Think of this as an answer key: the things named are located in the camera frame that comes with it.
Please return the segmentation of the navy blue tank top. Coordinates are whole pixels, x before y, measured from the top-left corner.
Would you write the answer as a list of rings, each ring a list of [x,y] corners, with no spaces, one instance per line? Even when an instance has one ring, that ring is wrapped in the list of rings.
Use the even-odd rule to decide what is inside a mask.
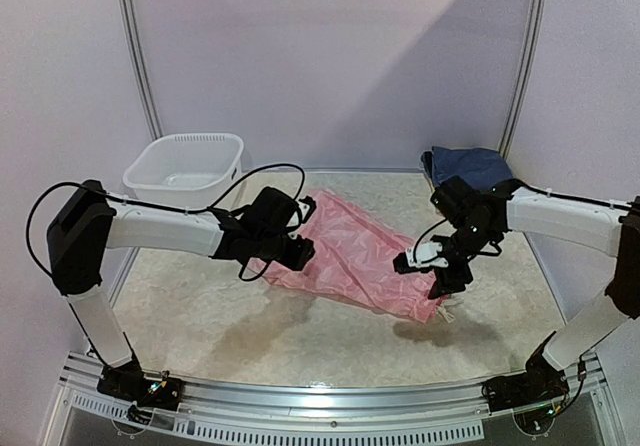
[[[513,179],[513,173],[500,154],[492,149],[449,149],[432,146],[421,155],[421,164],[433,188],[459,176],[474,189],[486,190]]]

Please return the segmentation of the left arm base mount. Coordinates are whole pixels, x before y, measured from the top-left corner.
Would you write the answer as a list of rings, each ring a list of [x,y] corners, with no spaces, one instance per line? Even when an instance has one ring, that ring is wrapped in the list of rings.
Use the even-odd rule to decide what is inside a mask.
[[[136,356],[119,367],[104,366],[97,391],[112,398],[135,402],[139,408],[176,411],[182,400],[185,382],[168,372],[158,377],[145,375]]]

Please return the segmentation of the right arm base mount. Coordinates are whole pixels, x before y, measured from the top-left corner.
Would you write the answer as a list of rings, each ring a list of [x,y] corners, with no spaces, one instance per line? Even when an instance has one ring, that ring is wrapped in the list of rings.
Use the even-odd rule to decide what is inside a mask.
[[[522,373],[486,380],[481,386],[481,394],[491,412],[547,404],[560,398],[561,402],[547,413],[554,417],[567,409],[582,391],[586,379],[586,366],[582,360],[578,363],[578,378],[578,390],[569,399],[570,388],[564,370],[556,370],[541,354],[535,354],[527,360]]]

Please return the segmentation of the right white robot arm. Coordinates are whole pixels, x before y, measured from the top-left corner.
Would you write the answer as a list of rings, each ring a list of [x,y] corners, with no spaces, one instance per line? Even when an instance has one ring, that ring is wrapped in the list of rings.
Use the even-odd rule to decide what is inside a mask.
[[[537,402],[552,390],[555,371],[639,317],[639,205],[576,197],[509,179],[477,190],[455,176],[441,183],[432,205],[452,227],[448,236],[417,241],[410,265],[436,275],[432,296],[465,289],[471,261],[498,255],[509,233],[546,243],[564,243],[610,261],[612,272],[593,299],[585,302],[542,346],[542,363],[523,373],[517,393]]]

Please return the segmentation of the pink garment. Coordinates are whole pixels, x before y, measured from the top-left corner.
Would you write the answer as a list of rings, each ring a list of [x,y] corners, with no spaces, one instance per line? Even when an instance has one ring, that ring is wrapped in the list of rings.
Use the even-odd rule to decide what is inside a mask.
[[[301,271],[253,259],[248,268],[270,285],[426,323],[443,300],[428,294],[435,275],[400,275],[393,259],[412,244],[364,209],[330,190],[313,190],[317,209],[299,229],[315,254]]]

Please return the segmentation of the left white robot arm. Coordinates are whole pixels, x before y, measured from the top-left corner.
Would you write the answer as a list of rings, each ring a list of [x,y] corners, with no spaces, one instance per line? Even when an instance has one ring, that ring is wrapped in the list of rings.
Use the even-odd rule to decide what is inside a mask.
[[[146,374],[102,290],[109,249],[178,251],[246,267],[253,259],[302,270],[314,243],[298,230],[315,212],[315,200],[263,188],[252,203],[233,211],[189,210],[113,195],[96,180],[72,183],[74,193],[46,231],[49,262],[40,269],[65,297],[99,361],[112,368],[111,385],[128,400],[148,392]]]

